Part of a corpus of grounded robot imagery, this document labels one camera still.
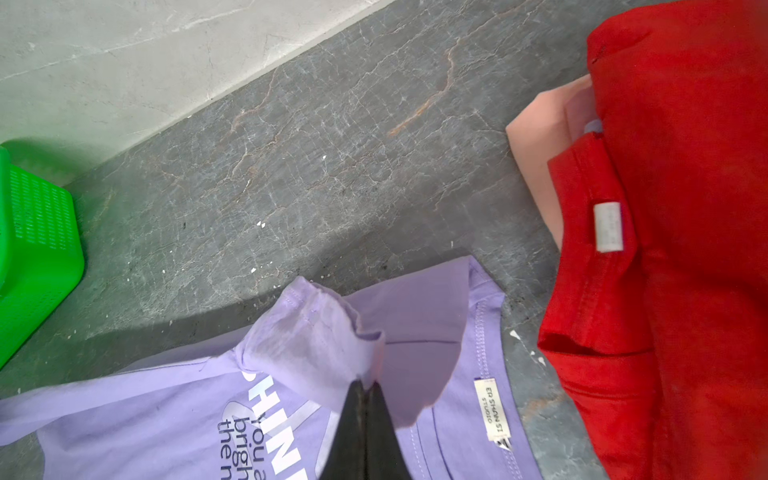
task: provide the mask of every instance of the gray countertop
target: gray countertop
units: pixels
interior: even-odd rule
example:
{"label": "gray countertop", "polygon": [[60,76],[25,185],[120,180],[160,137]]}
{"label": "gray countertop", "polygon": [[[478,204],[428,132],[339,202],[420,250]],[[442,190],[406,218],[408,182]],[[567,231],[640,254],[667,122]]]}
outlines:
{"label": "gray countertop", "polygon": [[[296,275],[350,293],[471,253],[508,294],[506,367],[544,477],[606,478],[538,361],[558,251],[504,127],[643,1],[398,0],[91,171],[68,187],[84,279],[0,396],[252,323]],[[0,478],[41,472],[33,435],[0,449]]]}

